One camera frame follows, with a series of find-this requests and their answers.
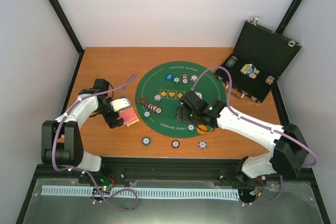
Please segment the black red chip top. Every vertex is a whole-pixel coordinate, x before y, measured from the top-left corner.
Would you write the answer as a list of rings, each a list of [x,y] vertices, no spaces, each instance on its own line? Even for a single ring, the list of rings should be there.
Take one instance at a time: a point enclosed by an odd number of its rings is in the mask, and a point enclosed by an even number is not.
[[[188,84],[189,83],[189,77],[188,77],[187,74],[182,74],[181,78],[182,78],[182,83],[183,84]]]

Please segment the light blue chip top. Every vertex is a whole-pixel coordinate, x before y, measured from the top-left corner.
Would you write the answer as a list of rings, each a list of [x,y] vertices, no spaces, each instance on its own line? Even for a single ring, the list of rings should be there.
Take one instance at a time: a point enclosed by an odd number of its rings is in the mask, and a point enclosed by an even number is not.
[[[197,79],[198,79],[198,76],[197,76],[197,75],[191,75],[191,76],[190,76],[190,81],[191,81],[191,82],[196,82]]]

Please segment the black red poker chip stack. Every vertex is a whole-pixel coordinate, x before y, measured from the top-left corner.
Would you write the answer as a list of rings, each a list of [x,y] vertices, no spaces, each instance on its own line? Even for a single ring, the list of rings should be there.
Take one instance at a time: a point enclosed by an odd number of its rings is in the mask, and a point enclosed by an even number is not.
[[[173,148],[179,148],[180,142],[178,140],[173,140],[172,143],[171,143],[171,146]]]

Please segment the red-backed playing card deck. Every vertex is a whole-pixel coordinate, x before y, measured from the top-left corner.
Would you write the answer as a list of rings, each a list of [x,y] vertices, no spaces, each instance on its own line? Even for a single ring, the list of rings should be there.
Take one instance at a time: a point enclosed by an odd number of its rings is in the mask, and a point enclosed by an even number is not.
[[[139,118],[132,108],[126,109],[120,113],[120,118],[123,119],[123,124],[129,127],[130,125],[139,122]]]

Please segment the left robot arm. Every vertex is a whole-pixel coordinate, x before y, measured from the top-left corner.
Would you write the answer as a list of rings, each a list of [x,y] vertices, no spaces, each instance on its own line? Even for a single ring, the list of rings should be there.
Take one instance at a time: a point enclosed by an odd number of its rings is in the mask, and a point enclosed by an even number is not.
[[[102,115],[109,128],[124,124],[119,112],[131,106],[129,99],[113,99],[108,93],[110,83],[96,79],[92,88],[79,92],[76,101],[62,115],[45,121],[41,127],[41,160],[51,164],[55,170],[90,171],[91,178],[97,183],[108,180],[109,170],[102,166],[102,158],[84,150],[80,129],[91,116]]]

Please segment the spread black red chips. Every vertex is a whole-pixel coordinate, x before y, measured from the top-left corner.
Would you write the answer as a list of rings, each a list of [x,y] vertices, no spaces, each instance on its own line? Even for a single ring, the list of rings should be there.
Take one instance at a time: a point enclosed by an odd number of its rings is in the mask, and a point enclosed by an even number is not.
[[[148,109],[152,112],[154,112],[155,114],[161,114],[162,113],[162,108],[159,107],[156,104],[150,103],[148,104]]]

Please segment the light blue poker chip stack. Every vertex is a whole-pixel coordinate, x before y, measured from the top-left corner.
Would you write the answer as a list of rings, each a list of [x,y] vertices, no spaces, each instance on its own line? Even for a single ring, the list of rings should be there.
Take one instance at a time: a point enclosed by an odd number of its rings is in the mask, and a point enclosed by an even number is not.
[[[199,141],[198,147],[202,150],[206,149],[207,148],[207,143],[205,141]]]

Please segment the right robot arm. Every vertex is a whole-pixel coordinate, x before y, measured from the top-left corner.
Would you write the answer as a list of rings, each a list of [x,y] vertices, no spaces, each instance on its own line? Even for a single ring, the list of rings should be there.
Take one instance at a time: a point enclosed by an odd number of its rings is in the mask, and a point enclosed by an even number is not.
[[[266,123],[240,113],[226,102],[213,100],[207,103],[194,91],[187,91],[179,102],[193,123],[235,132],[267,149],[266,154],[243,161],[239,170],[246,177],[278,174],[294,179],[304,167],[309,152],[296,125]]]

